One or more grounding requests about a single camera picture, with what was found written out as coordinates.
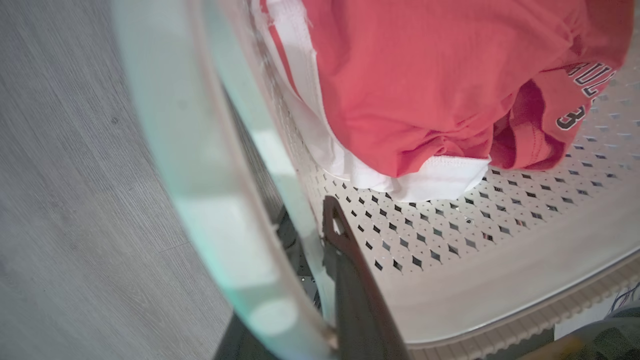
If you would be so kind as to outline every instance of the floor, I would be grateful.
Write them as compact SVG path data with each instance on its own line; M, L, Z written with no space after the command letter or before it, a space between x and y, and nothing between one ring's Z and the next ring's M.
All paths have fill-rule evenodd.
M184 236L107 0L0 0L0 359L210 359L231 310Z

